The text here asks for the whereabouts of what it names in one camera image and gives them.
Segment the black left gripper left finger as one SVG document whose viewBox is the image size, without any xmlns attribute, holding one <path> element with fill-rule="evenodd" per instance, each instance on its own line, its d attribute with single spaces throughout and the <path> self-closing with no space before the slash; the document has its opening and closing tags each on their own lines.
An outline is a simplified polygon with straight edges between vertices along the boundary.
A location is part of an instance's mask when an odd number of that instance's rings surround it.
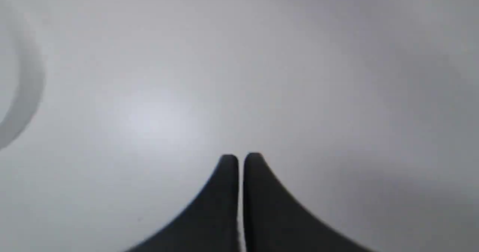
<svg viewBox="0 0 479 252">
<path fill-rule="evenodd" d="M 238 252 L 238 159 L 225 154 L 197 197 L 131 252 Z"/>
</svg>

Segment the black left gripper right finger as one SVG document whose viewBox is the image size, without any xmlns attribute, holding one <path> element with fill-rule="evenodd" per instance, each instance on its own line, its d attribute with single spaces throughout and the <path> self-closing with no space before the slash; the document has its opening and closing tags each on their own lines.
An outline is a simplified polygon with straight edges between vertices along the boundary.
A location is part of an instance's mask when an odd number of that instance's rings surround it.
<svg viewBox="0 0 479 252">
<path fill-rule="evenodd" d="M 260 153 L 244 161 L 243 223 L 248 252 L 366 252 L 307 211 Z"/>
</svg>

